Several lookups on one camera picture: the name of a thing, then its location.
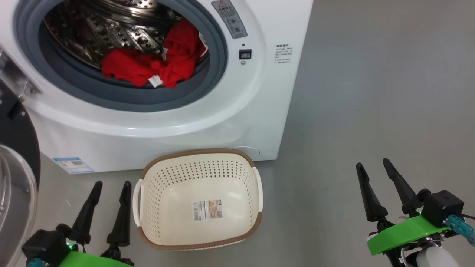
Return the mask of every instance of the barcode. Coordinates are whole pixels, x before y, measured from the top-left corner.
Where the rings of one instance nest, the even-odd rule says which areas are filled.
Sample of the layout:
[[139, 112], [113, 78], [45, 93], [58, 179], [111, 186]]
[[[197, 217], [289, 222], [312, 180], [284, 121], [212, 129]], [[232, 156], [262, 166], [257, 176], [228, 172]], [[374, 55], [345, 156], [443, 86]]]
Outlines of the barcode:
[[198, 208], [193, 208], [193, 213], [195, 214], [195, 221], [198, 221], [198, 220], [199, 220], [199, 217], [198, 217]]

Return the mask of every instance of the gray floor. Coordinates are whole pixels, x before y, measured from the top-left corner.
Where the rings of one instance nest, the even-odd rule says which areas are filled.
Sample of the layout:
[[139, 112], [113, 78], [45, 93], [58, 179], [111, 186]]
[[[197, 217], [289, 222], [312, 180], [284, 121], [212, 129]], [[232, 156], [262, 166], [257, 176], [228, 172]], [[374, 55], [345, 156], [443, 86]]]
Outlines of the gray floor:
[[[123, 249], [136, 266], [390, 266], [372, 257], [355, 164], [381, 203], [402, 215], [381, 160], [415, 191], [447, 189], [475, 214], [475, 2], [317, 0], [279, 158], [260, 162], [265, 209], [257, 232], [219, 249], [162, 252], [132, 230]], [[36, 228], [72, 224], [97, 180], [104, 182], [86, 248], [107, 248], [122, 184], [140, 171], [71, 176], [43, 158]], [[445, 241], [461, 266], [475, 250]]]

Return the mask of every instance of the beige plastic basket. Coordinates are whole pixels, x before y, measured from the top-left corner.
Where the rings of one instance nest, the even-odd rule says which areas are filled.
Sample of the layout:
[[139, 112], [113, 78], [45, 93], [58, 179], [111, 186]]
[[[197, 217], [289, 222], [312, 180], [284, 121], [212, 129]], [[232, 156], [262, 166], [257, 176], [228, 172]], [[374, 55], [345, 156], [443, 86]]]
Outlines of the beige plastic basket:
[[133, 192], [133, 217], [150, 246], [192, 250], [249, 237], [262, 216], [262, 183], [252, 160], [232, 149], [160, 157]]

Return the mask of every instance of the blue and white sticker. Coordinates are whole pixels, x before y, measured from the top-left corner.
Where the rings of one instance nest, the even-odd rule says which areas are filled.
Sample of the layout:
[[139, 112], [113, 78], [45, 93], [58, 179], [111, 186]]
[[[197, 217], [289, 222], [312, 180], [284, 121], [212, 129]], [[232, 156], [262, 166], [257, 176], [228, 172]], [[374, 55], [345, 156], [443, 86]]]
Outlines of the blue and white sticker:
[[53, 160], [70, 174], [94, 172], [80, 158], [53, 158]]

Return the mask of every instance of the green plastic bracket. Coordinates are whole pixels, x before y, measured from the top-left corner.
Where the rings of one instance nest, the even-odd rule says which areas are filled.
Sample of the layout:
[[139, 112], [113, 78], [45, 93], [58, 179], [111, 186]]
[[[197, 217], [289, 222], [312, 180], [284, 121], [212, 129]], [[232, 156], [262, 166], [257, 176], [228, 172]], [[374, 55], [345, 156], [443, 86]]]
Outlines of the green plastic bracket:
[[123, 262], [110, 258], [71, 251], [59, 267], [130, 267]]
[[368, 240], [368, 248], [371, 255], [377, 255], [445, 230], [449, 228], [437, 228], [422, 216], [412, 217], [381, 231]]

